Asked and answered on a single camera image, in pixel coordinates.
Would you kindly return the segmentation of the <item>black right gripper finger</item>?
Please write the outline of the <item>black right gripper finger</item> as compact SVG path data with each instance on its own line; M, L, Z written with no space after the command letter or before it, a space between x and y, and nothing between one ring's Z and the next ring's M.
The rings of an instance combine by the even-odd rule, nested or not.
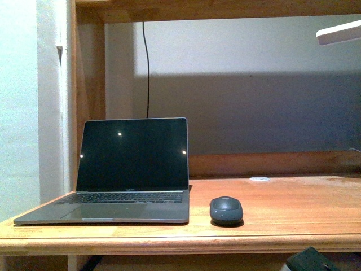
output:
M325 271L340 270L327 257L318 252L315 248L309 247L286 260L286 270L291 271Z

